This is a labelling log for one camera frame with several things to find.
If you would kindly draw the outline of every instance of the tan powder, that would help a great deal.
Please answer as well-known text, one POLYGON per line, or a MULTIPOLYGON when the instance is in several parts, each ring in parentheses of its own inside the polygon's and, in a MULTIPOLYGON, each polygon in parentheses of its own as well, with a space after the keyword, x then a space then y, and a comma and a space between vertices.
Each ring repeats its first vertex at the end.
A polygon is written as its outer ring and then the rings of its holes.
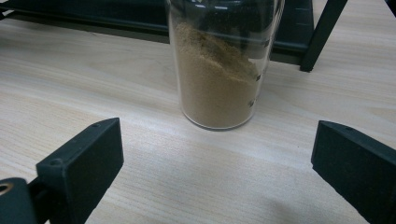
POLYGON ((250 118, 259 87, 255 64, 186 22, 177 26, 175 41, 184 113, 209 128, 231 128, 250 118))

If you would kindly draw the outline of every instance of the clear glass container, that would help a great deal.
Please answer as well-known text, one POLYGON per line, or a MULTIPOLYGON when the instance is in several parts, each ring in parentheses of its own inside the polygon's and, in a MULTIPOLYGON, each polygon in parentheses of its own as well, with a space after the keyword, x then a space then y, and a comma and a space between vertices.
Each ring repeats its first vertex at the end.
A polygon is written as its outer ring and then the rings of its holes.
POLYGON ((284 0, 165 0, 181 108, 201 127, 248 121, 284 0))

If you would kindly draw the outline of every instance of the black metal frame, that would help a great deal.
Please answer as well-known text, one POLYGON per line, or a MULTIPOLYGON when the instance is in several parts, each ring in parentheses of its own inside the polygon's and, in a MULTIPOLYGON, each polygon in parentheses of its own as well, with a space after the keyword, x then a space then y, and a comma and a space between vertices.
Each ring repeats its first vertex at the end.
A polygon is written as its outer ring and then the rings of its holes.
MULTIPOLYGON (((314 30, 312 0, 285 0, 271 60, 299 64, 302 71, 310 72, 346 3, 347 0, 328 0, 314 30)), ((168 36, 164 0, 96 0, 94 3, 91 0, 8 0, 0 4, 0 9, 155 34, 160 38, 150 40, 167 42, 163 41, 168 36)))

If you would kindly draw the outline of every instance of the wooden table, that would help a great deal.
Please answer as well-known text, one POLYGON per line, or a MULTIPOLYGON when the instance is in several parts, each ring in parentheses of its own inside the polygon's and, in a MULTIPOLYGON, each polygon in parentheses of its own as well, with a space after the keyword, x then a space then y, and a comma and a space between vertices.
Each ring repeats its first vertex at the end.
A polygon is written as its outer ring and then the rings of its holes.
POLYGON ((179 109, 169 45, 5 19, 0 179, 33 180, 53 150, 119 117, 125 163, 88 223, 365 223, 310 157, 320 119, 396 147, 395 71, 395 18, 351 0, 313 72, 271 62, 253 119, 210 132, 179 109))

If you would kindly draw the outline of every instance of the wood grain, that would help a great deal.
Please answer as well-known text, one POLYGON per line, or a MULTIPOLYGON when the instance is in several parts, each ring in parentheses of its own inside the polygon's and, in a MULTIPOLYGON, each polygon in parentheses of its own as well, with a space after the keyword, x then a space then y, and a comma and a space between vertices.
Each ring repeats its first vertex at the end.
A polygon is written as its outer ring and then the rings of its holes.
POLYGON ((349 1, 313 72, 271 62, 253 119, 218 133, 182 115, 168 45, 5 19, 0 179, 31 181, 65 141, 120 117, 125 163, 87 223, 365 223, 310 156, 320 119, 396 147, 395 36, 383 0, 349 1))

